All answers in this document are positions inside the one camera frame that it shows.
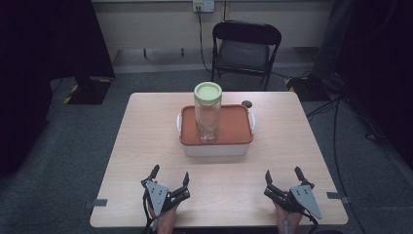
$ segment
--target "chair backrest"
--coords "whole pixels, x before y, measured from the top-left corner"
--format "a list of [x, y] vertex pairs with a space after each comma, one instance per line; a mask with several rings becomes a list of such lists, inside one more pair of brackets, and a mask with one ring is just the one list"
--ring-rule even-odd
[[246, 43], [276, 45], [282, 41], [282, 34], [272, 25], [259, 22], [225, 20], [212, 30], [213, 41], [239, 41]]

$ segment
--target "wall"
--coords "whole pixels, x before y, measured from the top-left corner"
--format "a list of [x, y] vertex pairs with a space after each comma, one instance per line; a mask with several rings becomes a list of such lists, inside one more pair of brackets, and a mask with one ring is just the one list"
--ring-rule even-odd
[[[212, 28], [224, 16], [272, 24], [282, 32], [282, 47], [319, 47], [331, 5], [331, 1], [215, 2], [214, 13], [202, 14], [204, 47], [211, 47]], [[109, 49], [200, 46], [200, 24], [192, 1], [94, 1], [94, 9]]]

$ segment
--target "black curtain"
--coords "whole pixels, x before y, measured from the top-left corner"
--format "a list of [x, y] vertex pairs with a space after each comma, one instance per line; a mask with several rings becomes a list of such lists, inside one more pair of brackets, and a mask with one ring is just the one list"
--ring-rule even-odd
[[43, 128], [50, 82], [77, 75], [115, 77], [91, 1], [0, 1], [0, 175]]
[[350, 24], [356, 0], [334, 0], [324, 38], [312, 68], [312, 76], [330, 80]]
[[413, 169], [413, 1], [357, 1], [336, 69]]

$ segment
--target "jar lid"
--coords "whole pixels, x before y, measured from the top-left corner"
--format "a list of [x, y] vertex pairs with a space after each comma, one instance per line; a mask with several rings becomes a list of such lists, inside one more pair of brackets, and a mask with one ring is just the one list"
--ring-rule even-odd
[[195, 101], [201, 104], [215, 104], [221, 100], [222, 90], [218, 84], [203, 82], [194, 90]]

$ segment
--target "black chair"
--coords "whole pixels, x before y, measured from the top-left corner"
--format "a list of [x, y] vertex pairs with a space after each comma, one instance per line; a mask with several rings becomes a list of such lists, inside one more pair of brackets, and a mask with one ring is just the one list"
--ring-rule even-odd
[[281, 33], [266, 23], [225, 20], [212, 30], [213, 55], [211, 81], [215, 69], [220, 72], [261, 76], [267, 90], [277, 49], [282, 41]]

